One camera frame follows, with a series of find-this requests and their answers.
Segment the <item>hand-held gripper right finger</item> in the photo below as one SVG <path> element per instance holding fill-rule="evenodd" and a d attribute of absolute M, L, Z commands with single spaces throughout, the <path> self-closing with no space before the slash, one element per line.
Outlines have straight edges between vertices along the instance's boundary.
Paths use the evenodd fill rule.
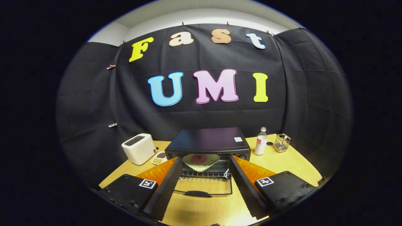
<path fill-rule="evenodd" d="M 229 170 L 257 220 L 290 209 L 316 189 L 290 171 L 274 173 L 237 156 L 229 157 Z"/>

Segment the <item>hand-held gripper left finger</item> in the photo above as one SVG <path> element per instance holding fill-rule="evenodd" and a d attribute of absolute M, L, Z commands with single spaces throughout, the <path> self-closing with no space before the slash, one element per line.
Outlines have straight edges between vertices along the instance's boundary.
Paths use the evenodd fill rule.
<path fill-rule="evenodd" d="M 132 215 L 162 221 L 181 171 L 182 158 L 175 157 L 137 176 L 123 174 L 100 194 Z"/>

